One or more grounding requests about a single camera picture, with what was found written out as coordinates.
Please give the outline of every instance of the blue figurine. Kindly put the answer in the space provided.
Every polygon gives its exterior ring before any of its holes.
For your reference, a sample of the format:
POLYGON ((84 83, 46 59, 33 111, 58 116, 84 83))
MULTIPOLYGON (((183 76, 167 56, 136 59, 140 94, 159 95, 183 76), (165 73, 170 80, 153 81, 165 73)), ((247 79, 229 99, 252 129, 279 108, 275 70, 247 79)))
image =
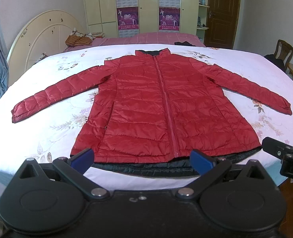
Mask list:
POLYGON ((202 5, 206 5, 206 1, 205 1, 205 0, 201 0, 200 3, 201 3, 202 5))

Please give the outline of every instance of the white floral bedsheet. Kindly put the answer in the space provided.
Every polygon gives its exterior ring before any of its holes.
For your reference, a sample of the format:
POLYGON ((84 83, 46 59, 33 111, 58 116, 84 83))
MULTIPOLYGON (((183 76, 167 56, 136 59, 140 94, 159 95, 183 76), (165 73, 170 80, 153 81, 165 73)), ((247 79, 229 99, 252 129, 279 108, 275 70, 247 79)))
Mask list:
MULTIPOLYGON (((172 45, 120 45, 93 47, 50 56, 32 66, 0 99, 0 171, 14 174, 27 157, 40 163, 57 157, 69 157, 75 139, 86 122, 98 89, 66 99, 13 124, 11 110, 19 101, 46 87, 105 60, 133 55, 135 50, 160 50, 193 57, 208 64, 218 64, 250 81, 285 97, 293 111, 293 81, 260 55, 226 49, 172 45)), ((284 115, 250 98, 225 90, 225 95, 255 129, 260 141, 273 137, 293 146, 293 115, 284 115)), ((280 162, 260 151, 259 159, 277 184, 280 162)), ((142 178, 90 168, 85 176, 108 189, 158 189, 186 185, 194 178, 142 178)))

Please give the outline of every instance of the jacket collar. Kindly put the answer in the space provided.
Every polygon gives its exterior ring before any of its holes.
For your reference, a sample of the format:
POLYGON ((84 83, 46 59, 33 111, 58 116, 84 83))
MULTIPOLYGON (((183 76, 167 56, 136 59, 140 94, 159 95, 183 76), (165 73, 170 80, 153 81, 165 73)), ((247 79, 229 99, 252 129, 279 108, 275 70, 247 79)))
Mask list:
MULTIPOLYGON (((139 56, 139 57, 144 57, 144 58, 151 58, 152 57, 152 55, 145 54, 145 53, 143 53, 141 51, 138 51, 138 50, 135 51, 135 55, 139 56)), ((156 57, 157 58, 163 58, 163 57, 166 57, 166 56, 169 56, 169 55, 171 55, 171 51, 168 48, 165 48, 156 57)))

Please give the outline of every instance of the jacket sleeve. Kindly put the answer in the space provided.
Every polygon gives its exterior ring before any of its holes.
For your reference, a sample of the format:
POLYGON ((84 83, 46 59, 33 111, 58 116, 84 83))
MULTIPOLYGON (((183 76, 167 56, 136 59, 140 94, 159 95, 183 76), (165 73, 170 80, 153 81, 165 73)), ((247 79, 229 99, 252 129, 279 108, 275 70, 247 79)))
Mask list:
POLYGON ((190 62, 195 69, 218 86, 257 100, 278 112, 292 115, 291 104, 284 97, 281 97, 267 88, 261 87, 258 84, 251 82, 238 74, 223 69, 216 64, 208 65, 193 58, 190 58, 190 62))
POLYGON ((105 61, 104 66, 94 66, 63 79, 16 104, 11 111, 12 122, 25 120, 37 112, 66 98, 73 97, 105 82, 118 67, 117 60, 105 61))

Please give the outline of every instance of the wooden door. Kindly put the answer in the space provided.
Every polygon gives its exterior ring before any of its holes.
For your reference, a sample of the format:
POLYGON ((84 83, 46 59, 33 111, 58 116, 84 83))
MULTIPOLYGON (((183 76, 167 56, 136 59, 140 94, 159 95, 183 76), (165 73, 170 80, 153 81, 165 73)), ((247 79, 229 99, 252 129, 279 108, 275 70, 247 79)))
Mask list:
POLYGON ((205 46, 232 49, 240 0, 209 0, 205 46))

